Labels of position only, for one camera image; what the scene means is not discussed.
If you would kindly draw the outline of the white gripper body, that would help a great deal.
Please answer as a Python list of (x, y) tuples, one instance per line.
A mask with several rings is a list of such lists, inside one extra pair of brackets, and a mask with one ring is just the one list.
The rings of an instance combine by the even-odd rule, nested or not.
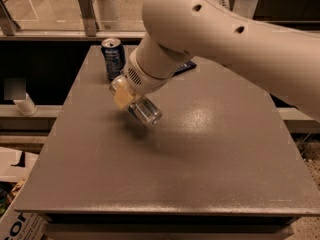
[(135, 92), (142, 95), (161, 88), (179, 66), (179, 62), (166, 54), (144, 53), (140, 48), (136, 48), (129, 56), (129, 64), (124, 74)]

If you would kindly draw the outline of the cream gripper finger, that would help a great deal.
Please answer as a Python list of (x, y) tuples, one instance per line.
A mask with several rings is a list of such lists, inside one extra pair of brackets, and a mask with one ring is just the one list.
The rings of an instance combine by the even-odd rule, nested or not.
[(127, 82), (120, 82), (115, 85), (114, 102), (120, 110), (127, 108), (138, 98), (139, 95)]

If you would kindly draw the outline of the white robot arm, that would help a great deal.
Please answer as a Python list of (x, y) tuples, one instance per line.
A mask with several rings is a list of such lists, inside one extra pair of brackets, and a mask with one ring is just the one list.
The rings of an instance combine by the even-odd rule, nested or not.
[(121, 109), (160, 89), (194, 56), (212, 60), (320, 121), (320, 38), (244, 18), (221, 0), (144, 0), (146, 33), (114, 82)]

